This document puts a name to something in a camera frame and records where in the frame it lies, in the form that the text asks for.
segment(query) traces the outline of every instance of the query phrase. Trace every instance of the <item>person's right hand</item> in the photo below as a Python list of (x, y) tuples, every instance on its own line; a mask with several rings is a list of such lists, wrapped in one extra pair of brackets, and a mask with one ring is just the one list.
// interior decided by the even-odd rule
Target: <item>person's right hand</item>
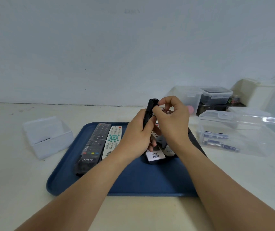
[(164, 111), (174, 107), (174, 112), (166, 114), (159, 106), (153, 108), (153, 113), (159, 123), (160, 130), (170, 148), (177, 152), (190, 144), (188, 136), (189, 110), (177, 97), (168, 96), (162, 98), (158, 105), (165, 104)]

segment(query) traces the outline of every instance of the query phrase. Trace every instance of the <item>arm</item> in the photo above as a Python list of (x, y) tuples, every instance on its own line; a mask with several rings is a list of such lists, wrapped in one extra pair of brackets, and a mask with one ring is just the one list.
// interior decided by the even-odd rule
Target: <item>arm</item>
[(169, 146), (186, 166), (216, 230), (275, 230), (275, 210), (241, 187), (190, 142), (187, 107), (174, 96), (158, 104), (166, 104), (166, 111), (174, 106), (169, 115), (159, 107), (153, 112)]
[(146, 151), (156, 122), (152, 117), (143, 129), (145, 109), (128, 124), (115, 150), (77, 182), (25, 221), (16, 231), (88, 230), (106, 195), (124, 168)]

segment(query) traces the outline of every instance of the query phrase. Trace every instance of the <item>forearm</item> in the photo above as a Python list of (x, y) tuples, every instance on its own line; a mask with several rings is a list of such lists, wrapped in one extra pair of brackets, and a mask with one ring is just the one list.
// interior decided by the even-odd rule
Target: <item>forearm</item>
[(241, 187), (193, 144), (177, 151), (217, 230), (275, 230), (275, 210)]
[(131, 162), (120, 151), (116, 148), (17, 231), (88, 230), (113, 183)]

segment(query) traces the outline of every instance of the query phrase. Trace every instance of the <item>black remote control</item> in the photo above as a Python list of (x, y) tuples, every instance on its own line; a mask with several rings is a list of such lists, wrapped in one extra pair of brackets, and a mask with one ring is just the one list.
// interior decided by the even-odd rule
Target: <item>black remote control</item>
[(144, 120), (143, 120), (143, 128), (146, 126), (146, 123), (149, 121), (149, 119), (154, 116), (153, 108), (158, 105), (159, 100), (158, 99), (150, 99), (147, 105), (147, 109), (145, 112)]
[(111, 126), (111, 124), (106, 123), (97, 125), (75, 164), (74, 172), (76, 175), (86, 174), (99, 162)]

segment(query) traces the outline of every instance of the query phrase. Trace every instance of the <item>person's left hand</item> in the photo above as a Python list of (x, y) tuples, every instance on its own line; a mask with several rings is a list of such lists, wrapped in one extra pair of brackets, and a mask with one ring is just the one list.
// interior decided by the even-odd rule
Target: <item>person's left hand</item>
[(151, 135), (152, 130), (158, 135), (161, 134), (159, 128), (155, 125), (156, 117), (151, 117), (143, 129), (145, 112), (146, 109), (141, 109), (129, 122), (124, 136), (116, 148), (132, 160), (141, 156), (147, 149), (152, 151), (153, 147), (157, 145), (155, 138)]

